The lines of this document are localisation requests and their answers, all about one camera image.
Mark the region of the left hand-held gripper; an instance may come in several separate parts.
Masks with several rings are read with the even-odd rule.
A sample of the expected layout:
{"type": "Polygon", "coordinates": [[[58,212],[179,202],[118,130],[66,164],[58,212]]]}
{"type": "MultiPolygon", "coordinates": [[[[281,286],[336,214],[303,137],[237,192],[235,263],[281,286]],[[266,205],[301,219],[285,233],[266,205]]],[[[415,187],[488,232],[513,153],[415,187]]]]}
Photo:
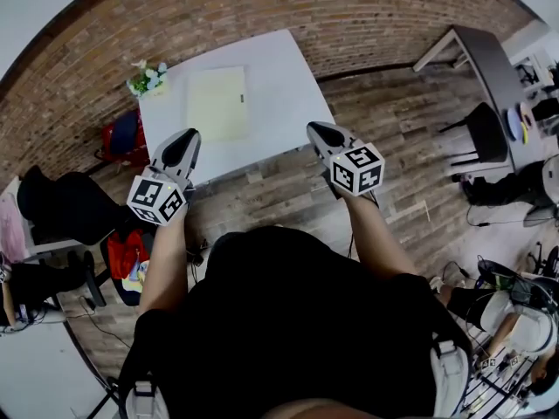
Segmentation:
{"type": "Polygon", "coordinates": [[[194,192],[191,182],[183,187],[161,172],[170,168],[173,176],[187,179],[196,167],[200,147],[201,135],[195,128],[176,132],[157,147],[151,161],[154,168],[137,175],[128,193],[127,206],[139,219],[164,226],[188,210],[194,192]]]}

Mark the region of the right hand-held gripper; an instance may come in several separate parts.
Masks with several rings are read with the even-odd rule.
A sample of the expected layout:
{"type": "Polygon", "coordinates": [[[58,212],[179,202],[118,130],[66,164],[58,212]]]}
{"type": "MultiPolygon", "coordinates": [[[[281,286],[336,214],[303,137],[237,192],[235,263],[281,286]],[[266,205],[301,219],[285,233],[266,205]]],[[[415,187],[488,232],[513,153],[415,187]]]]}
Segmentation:
{"type": "Polygon", "coordinates": [[[357,138],[348,129],[322,121],[307,124],[307,137],[322,163],[328,165],[336,192],[376,202],[374,190],[383,183],[385,160],[372,143],[354,146],[357,138]]]}

